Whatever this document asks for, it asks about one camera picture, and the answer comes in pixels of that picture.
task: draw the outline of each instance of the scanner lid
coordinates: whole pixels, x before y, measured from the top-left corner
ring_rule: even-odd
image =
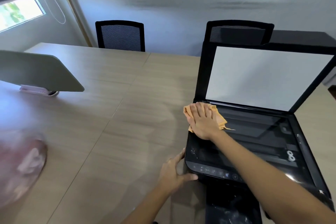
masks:
[[[294,113],[336,64],[336,47],[204,42],[196,101]]]

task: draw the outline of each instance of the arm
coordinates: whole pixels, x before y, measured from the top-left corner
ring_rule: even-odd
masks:
[[[187,119],[193,131],[223,152],[275,223],[336,223],[336,214],[307,190],[219,130],[212,111],[204,106],[191,104],[194,118]]]
[[[184,182],[198,179],[197,175],[178,175],[176,172],[176,166],[184,158],[185,152],[184,148],[175,158],[162,165],[157,186],[121,224],[152,224],[172,193],[176,192]]]

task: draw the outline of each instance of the window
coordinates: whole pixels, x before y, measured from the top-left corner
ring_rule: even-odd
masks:
[[[14,0],[0,5],[0,32],[44,14],[37,0]]]

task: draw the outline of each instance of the black office chair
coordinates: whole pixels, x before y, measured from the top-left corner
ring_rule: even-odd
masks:
[[[241,45],[267,44],[273,29],[274,24],[257,21],[208,21],[204,41]]]
[[[145,51],[144,25],[134,21],[96,21],[99,48]]]

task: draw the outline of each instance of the hand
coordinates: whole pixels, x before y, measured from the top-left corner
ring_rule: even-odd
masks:
[[[183,183],[198,179],[198,176],[194,174],[177,174],[176,166],[184,158],[185,153],[186,149],[184,148],[174,158],[169,159],[162,165],[158,186],[169,194],[176,192]]]
[[[188,117],[188,123],[190,124],[194,133],[201,139],[211,140],[216,133],[221,130],[218,127],[216,116],[210,109],[210,105],[202,105],[197,102],[196,104],[190,104],[190,110],[194,118]]]

